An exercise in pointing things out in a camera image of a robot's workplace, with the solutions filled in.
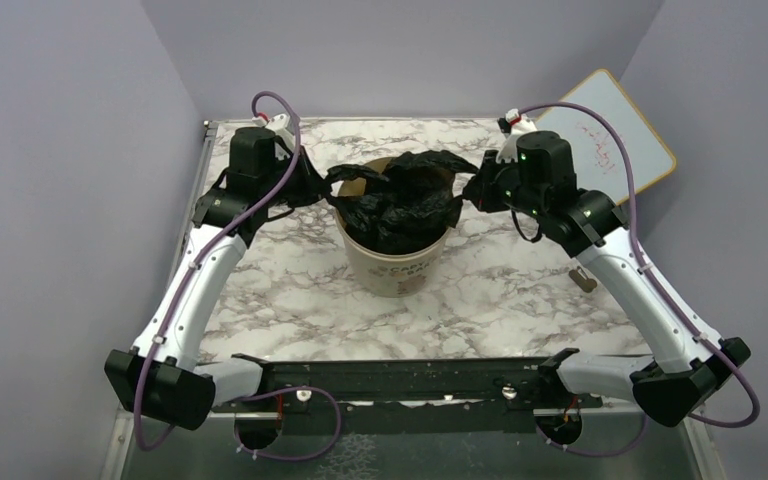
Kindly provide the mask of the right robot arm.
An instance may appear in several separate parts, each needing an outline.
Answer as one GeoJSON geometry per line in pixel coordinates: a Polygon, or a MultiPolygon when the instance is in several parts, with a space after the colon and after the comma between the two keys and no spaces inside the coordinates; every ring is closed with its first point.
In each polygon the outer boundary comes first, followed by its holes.
{"type": "Polygon", "coordinates": [[[597,279],[636,326],[651,353],[623,357],[566,349],[544,362],[539,398],[560,407],[575,395],[632,401],[673,427],[691,416],[751,351],[724,338],[684,302],[632,239],[630,222],[607,194],[577,184],[573,150],[557,133],[512,134],[507,151],[487,150],[463,197],[481,212],[512,211],[537,222],[597,279]]]}

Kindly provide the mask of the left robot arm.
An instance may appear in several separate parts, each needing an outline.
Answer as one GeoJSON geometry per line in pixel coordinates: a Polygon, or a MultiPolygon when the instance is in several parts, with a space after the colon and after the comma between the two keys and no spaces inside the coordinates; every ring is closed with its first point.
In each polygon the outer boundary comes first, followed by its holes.
{"type": "Polygon", "coordinates": [[[196,430],[225,402],[238,398],[254,411],[270,405],[275,386],[257,362],[199,366],[199,347],[269,208],[316,203],[321,185],[296,128],[271,121],[235,131],[228,166],[195,204],[183,257],[159,307],[128,350],[106,359],[104,372],[126,410],[196,430]]]}

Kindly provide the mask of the black plastic trash bag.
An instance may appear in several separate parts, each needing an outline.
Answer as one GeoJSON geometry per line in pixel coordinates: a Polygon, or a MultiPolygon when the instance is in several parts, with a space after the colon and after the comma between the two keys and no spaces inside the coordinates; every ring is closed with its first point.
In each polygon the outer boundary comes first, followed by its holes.
{"type": "Polygon", "coordinates": [[[385,255],[416,253],[438,241],[460,220],[463,198],[453,194],[454,177],[478,167],[448,150],[406,152],[378,172],[366,165],[340,164],[327,170],[324,187],[362,180],[359,195],[325,193],[349,237],[385,255]]]}

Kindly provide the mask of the beige round trash bin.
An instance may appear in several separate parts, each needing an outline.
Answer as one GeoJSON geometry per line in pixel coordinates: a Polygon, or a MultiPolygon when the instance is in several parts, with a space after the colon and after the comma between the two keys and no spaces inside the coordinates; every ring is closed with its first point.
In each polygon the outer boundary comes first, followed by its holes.
{"type": "MultiPolygon", "coordinates": [[[[380,172],[392,158],[381,158],[363,165],[380,172]]],[[[363,192],[364,182],[360,179],[336,183],[340,184],[340,188],[335,196],[352,196],[363,192]]],[[[344,230],[337,211],[336,219],[355,278],[370,292],[391,298],[412,295],[428,283],[439,264],[447,237],[454,229],[448,230],[438,241],[416,253],[385,255],[368,250],[352,240],[344,230]]]]}

